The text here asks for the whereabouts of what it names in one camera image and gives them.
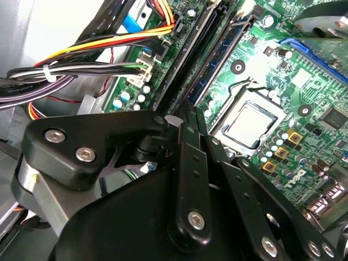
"motherboard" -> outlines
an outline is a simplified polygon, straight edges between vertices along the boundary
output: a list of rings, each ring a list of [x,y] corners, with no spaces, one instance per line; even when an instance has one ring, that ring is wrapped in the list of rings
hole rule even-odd
[[[161,38],[163,53],[131,49],[145,78],[121,78],[104,111],[175,114],[189,101],[231,158],[250,157],[298,209],[318,220],[347,209],[348,44],[308,35],[299,19],[336,1],[169,2],[176,27]],[[159,23],[150,14],[145,28]]]

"black metal bracket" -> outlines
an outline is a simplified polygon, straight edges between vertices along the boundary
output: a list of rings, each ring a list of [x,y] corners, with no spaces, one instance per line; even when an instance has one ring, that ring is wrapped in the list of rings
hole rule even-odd
[[[121,153],[126,145],[141,142],[147,135],[160,136],[167,129],[166,120],[150,110],[46,118],[28,125],[22,153],[31,167],[64,186],[88,189],[107,163],[108,150]],[[60,143],[48,141],[45,133],[49,130],[61,131],[65,140]],[[94,152],[96,157],[92,162],[76,157],[77,150],[82,147]]]
[[[201,110],[190,105],[182,109],[184,122],[178,128],[170,127],[153,111],[51,118],[29,125],[23,141],[27,163],[71,189],[87,189],[96,182],[110,162],[108,151],[115,168],[159,162],[154,173],[72,216],[57,245],[58,260],[68,260],[70,252],[64,248],[72,238],[94,251],[96,259],[105,252],[120,254],[120,249],[130,251],[122,253],[127,257],[134,249],[125,247],[125,241],[134,240],[135,234],[152,242],[138,257],[152,259],[170,253],[185,260],[197,260],[196,256],[199,260],[219,256],[233,256],[229,260],[341,260],[247,158],[231,163],[221,142],[208,135]],[[61,131],[64,141],[48,141],[45,133],[51,129]],[[80,147],[91,148],[95,159],[80,161],[76,157]],[[281,244],[265,214],[279,223]],[[86,249],[72,252],[85,258]]]

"silver bolt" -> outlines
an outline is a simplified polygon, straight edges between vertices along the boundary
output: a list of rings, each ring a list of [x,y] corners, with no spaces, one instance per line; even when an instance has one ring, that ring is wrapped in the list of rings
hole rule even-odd
[[[212,142],[215,144],[215,145],[219,145],[220,142],[217,138],[212,138]]]
[[[51,129],[45,133],[45,138],[52,143],[61,143],[65,140],[65,135],[60,130]]]
[[[203,216],[196,211],[191,211],[188,215],[188,219],[191,226],[193,226],[193,228],[196,230],[203,230],[206,226]]]
[[[79,148],[76,150],[76,157],[83,162],[92,162],[96,159],[96,154],[90,148]]]
[[[165,124],[165,121],[160,116],[155,116],[154,120],[159,124]]]
[[[312,253],[315,254],[317,257],[321,256],[319,248],[312,241],[308,242],[308,247],[312,251]]]
[[[250,166],[249,162],[247,162],[245,159],[242,159],[241,162],[247,167]]]
[[[334,252],[332,251],[332,249],[327,244],[322,243],[321,246],[322,246],[322,249],[324,249],[325,253],[327,253],[327,255],[329,257],[333,258],[335,256]]]
[[[263,237],[261,238],[261,244],[264,248],[264,250],[271,256],[271,257],[276,257],[278,255],[277,248],[273,242],[267,238]]]

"cable bundle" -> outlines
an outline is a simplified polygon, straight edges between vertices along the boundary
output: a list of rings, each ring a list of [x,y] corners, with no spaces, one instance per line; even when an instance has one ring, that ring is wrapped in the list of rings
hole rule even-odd
[[[13,84],[11,86],[0,87],[0,110],[50,96],[69,85],[79,75],[139,77],[140,69],[143,66],[141,64],[113,64],[113,57],[110,60],[110,64],[96,63],[95,59],[104,49],[111,48],[112,50],[112,47],[122,45],[137,45],[155,49],[156,38],[172,32],[175,26],[174,16],[167,0],[148,0],[151,7],[156,10],[156,13],[161,15],[160,18],[163,17],[163,19],[165,19],[166,24],[164,26],[134,34],[108,34],[106,32],[113,28],[112,23],[117,22],[114,21],[114,17],[116,16],[116,12],[120,10],[119,4],[121,2],[122,1],[116,1],[117,4],[112,1],[104,2],[96,17],[99,19],[98,21],[100,21],[104,16],[108,16],[111,24],[103,28],[104,31],[98,32],[100,35],[95,32],[97,31],[97,29],[95,29],[93,33],[89,34],[95,34],[95,36],[86,39],[85,36],[89,30],[86,29],[79,37],[76,44],[53,53],[46,60],[34,65],[34,67],[18,68],[9,71],[8,79],[5,80]],[[106,85],[107,82],[105,82],[102,92],[98,95],[105,93]],[[64,101],[64,99],[59,99],[57,97],[51,98]],[[37,115],[38,118],[40,117],[40,113],[35,111],[35,109],[30,112],[34,119],[36,118],[35,115]]]

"blue pcie slot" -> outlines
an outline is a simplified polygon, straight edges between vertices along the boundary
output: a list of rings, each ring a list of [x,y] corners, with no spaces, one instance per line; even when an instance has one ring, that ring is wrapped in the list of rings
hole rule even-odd
[[[337,81],[339,81],[340,83],[344,85],[348,84],[347,77],[345,77],[342,73],[336,71],[334,68],[331,68],[324,60],[316,56],[307,46],[305,46],[303,43],[299,42],[298,40],[294,38],[287,38],[280,41],[279,44],[291,46],[292,48],[302,53],[307,59],[314,62],[318,67],[323,69],[333,78],[335,78]]]

